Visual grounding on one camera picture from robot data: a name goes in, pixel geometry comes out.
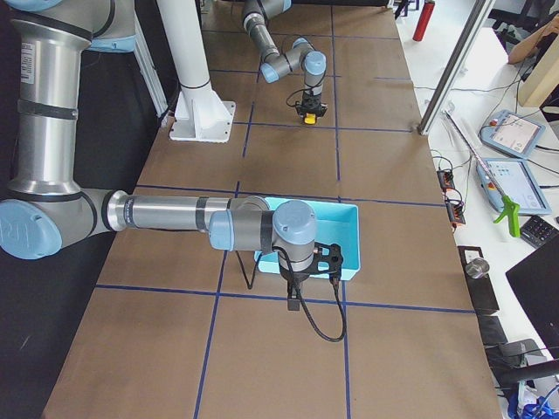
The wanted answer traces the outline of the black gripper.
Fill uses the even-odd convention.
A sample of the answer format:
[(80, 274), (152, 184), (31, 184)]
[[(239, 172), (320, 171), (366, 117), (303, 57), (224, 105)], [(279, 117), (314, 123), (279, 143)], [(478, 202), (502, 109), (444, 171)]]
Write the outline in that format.
[(323, 117), (328, 110), (328, 105), (315, 99), (306, 99), (295, 102), (296, 113), (300, 117), (313, 115), (314, 117)]
[(281, 259), (279, 261), (279, 273), (287, 283), (287, 310), (290, 312), (297, 312), (300, 310), (300, 298), (299, 298), (299, 287), (296, 283), (302, 283), (306, 281), (310, 274), (304, 271), (295, 271), (294, 267), (289, 270), (287, 261)]

